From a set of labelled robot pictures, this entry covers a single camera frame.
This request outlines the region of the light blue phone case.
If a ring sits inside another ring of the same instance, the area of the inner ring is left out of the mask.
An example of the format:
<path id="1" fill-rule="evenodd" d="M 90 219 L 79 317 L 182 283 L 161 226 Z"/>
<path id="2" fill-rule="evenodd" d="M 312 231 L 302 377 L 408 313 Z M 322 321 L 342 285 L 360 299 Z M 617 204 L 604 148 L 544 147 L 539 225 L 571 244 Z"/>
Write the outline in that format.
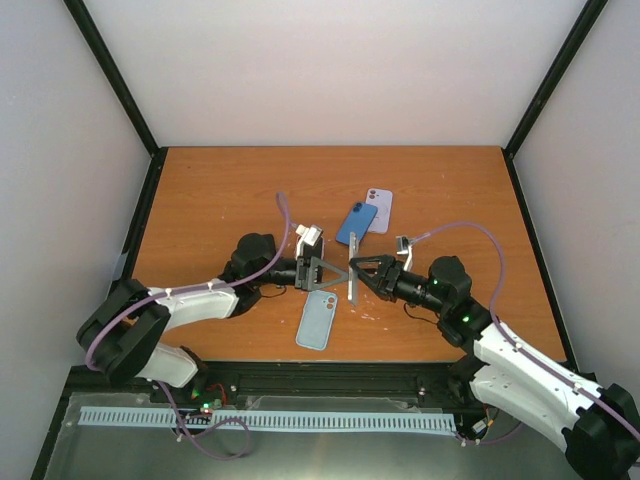
<path id="1" fill-rule="evenodd" d="M 305 301 L 295 342 L 298 346 L 323 351 L 326 349 L 337 311 L 338 296 L 335 293 L 316 290 Z"/>

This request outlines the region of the lavender phone case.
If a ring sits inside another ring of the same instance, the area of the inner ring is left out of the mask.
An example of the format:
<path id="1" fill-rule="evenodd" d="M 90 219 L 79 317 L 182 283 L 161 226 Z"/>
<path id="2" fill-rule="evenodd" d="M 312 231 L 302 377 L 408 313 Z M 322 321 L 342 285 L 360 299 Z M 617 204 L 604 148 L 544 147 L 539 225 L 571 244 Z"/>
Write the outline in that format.
<path id="1" fill-rule="evenodd" d="M 393 192 L 386 189 L 370 188 L 366 193 L 365 202 L 377 209 L 368 231 L 377 234 L 387 233 L 393 204 Z"/>

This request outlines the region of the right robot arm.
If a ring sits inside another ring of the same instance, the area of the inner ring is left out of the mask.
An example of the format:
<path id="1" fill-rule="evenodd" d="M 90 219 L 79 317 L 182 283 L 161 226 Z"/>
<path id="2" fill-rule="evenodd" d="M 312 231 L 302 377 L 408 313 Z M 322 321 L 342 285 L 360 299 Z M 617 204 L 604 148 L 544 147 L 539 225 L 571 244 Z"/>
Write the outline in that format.
<path id="1" fill-rule="evenodd" d="M 427 275 L 391 255 L 350 260 L 380 299 L 402 300 L 438 317 L 446 341 L 465 355 L 462 391 L 543 435 L 583 479 L 623 479 L 639 460 L 639 411 L 620 385 L 608 387 L 539 352 L 471 295 L 455 256 L 437 258 Z"/>

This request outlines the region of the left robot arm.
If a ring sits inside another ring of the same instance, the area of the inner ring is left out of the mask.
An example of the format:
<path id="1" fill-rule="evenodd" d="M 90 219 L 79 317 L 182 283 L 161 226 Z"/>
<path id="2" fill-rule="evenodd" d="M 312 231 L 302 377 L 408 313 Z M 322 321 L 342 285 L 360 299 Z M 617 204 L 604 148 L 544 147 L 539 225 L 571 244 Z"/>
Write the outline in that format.
<path id="1" fill-rule="evenodd" d="M 76 334 L 86 365 L 114 386 L 142 378 L 171 386 L 186 402 L 201 400 L 208 390 L 204 364 L 186 347 L 162 344 L 163 334 L 243 315 L 262 299 L 264 285 L 305 292 L 326 286 L 323 274 L 332 266 L 323 259 L 321 229 L 298 226 L 295 233 L 292 258 L 283 257 L 270 234 L 244 235 L 222 274 L 203 284 L 159 289 L 136 279 L 120 281 Z"/>

